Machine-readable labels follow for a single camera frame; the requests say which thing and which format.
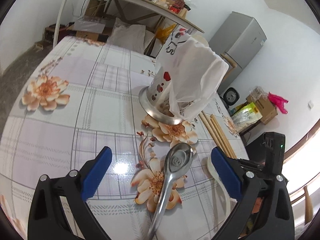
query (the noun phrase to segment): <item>pink plastic bag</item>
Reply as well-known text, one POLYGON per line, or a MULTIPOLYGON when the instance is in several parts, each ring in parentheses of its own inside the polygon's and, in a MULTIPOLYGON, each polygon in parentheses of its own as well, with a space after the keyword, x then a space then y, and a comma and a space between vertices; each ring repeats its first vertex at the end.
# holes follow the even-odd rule
POLYGON ((286 100, 280 96, 271 94, 270 92, 268 94, 268 99, 270 100, 271 103, 273 103, 274 105, 276 105, 279 108, 281 113, 283 113, 283 114, 288 113, 288 111, 286 109, 284 109, 284 103, 288 103, 289 102, 288 100, 286 100))

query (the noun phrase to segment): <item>spoon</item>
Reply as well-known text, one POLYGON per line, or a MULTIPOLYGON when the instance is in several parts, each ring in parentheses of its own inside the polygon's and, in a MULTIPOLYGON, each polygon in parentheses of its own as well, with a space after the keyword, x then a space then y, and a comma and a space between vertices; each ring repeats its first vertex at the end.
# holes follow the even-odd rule
POLYGON ((164 182, 155 214, 153 216, 148 238, 151 240, 161 222, 167 207, 174 182, 190 169, 194 151, 187 143, 178 143, 168 152, 164 161, 164 182))

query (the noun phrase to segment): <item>gray refrigerator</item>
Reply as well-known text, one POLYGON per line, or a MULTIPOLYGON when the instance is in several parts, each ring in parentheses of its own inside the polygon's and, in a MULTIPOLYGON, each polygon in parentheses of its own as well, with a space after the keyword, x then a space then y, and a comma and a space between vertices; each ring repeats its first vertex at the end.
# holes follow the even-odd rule
POLYGON ((232 12, 209 41, 216 54, 227 54, 236 67, 229 64, 231 71, 217 90, 222 94, 261 49, 267 37, 255 18, 232 12))

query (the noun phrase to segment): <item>floor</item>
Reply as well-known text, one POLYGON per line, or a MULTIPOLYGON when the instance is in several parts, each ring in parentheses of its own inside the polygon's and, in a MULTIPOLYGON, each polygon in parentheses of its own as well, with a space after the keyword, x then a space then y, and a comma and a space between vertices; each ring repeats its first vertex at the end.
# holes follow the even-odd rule
POLYGON ((32 47, 18 57, 0 77, 0 138, 11 108, 23 85, 52 48, 32 47))

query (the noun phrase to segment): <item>wall outlet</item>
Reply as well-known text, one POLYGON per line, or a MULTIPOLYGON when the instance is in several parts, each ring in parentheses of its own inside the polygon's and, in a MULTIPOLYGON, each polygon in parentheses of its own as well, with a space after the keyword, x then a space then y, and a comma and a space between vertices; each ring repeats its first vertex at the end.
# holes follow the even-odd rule
POLYGON ((311 109, 313 108, 313 106, 314 106, 314 104, 313 104, 313 102, 310 100, 310 101, 308 102, 308 107, 309 107, 309 109, 311 110, 311 109))

